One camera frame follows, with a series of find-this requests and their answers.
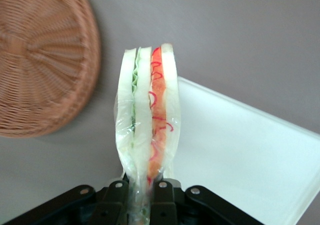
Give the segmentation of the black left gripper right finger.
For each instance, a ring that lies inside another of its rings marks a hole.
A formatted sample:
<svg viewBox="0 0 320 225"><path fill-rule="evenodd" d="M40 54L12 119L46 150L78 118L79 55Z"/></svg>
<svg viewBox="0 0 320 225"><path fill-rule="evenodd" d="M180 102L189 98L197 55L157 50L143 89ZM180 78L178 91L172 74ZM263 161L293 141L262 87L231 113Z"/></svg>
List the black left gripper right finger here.
<svg viewBox="0 0 320 225"><path fill-rule="evenodd" d="M211 190L194 185L182 190L175 179L153 186L152 225L261 225L262 223Z"/></svg>

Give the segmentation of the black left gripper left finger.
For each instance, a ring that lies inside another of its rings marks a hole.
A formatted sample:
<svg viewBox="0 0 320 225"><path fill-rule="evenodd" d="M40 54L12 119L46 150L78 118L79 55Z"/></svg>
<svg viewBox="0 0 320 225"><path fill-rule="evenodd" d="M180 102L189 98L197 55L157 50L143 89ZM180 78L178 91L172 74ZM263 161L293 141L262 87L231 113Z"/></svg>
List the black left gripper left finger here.
<svg viewBox="0 0 320 225"><path fill-rule="evenodd" d="M87 184L7 221L6 225L126 225L129 184L115 180L96 191Z"/></svg>

